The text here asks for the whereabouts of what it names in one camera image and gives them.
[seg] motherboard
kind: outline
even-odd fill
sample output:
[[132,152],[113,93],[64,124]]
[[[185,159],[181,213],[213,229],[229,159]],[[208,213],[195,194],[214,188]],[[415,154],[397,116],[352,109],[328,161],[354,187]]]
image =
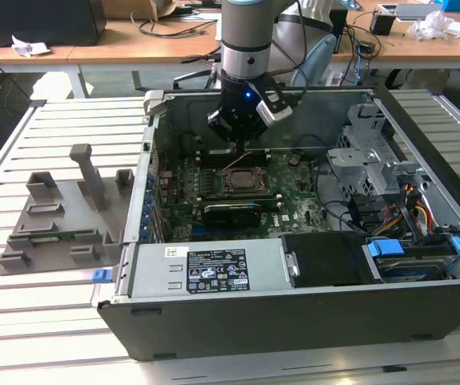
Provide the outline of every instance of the motherboard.
[[248,153],[226,166],[201,157],[184,159],[159,175],[166,241],[330,230],[327,212],[313,191],[319,161],[292,152]]

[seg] barcode sticker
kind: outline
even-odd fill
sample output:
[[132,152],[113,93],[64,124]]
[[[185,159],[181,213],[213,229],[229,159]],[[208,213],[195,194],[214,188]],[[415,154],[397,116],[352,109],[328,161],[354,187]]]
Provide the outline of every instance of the barcode sticker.
[[187,246],[167,247],[166,249],[164,249],[165,258],[186,257],[188,253],[189,248]]

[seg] warning label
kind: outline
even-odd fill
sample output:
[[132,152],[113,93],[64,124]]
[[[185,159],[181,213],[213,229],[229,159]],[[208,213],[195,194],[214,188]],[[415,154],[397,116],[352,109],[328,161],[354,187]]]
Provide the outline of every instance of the warning label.
[[191,251],[187,271],[191,294],[249,290],[244,249]]

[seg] green circuit board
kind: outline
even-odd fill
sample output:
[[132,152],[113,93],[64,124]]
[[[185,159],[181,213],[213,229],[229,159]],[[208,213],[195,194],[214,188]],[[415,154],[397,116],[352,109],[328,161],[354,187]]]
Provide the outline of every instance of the green circuit board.
[[[317,165],[317,161],[300,160],[299,164],[293,167],[289,164],[291,157],[291,152],[274,153],[267,167],[230,168],[224,172],[218,169],[202,169],[194,160],[185,160],[176,170],[167,174],[171,176],[167,182],[168,193],[163,192],[163,196],[167,198],[163,203],[167,213],[165,217],[169,218],[167,241],[258,239],[279,237],[283,233],[329,231],[328,219],[321,210],[315,193],[310,191],[310,185],[313,183],[311,168],[314,167],[314,163]],[[253,175],[253,180],[258,181],[248,187],[260,191],[257,196],[241,199],[235,194],[229,194],[228,186],[232,188],[233,182],[228,182],[229,179],[228,183],[225,182],[224,174],[231,176],[232,171],[234,177],[246,176],[246,173],[251,172],[249,175]],[[262,207],[258,227],[225,231],[204,227],[201,215],[204,206],[243,203],[253,203]]]

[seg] blue drive latch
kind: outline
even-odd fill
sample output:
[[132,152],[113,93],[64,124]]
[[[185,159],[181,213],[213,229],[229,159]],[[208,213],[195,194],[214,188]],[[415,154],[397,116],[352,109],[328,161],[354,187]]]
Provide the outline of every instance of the blue drive latch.
[[377,239],[367,245],[373,258],[380,256],[404,255],[405,250],[397,239]]
[[112,269],[97,269],[93,272],[93,283],[111,283]]
[[452,237],[450,242],[451,242],[451,245],[456,250],[456,253],[460,255],[460,237]]

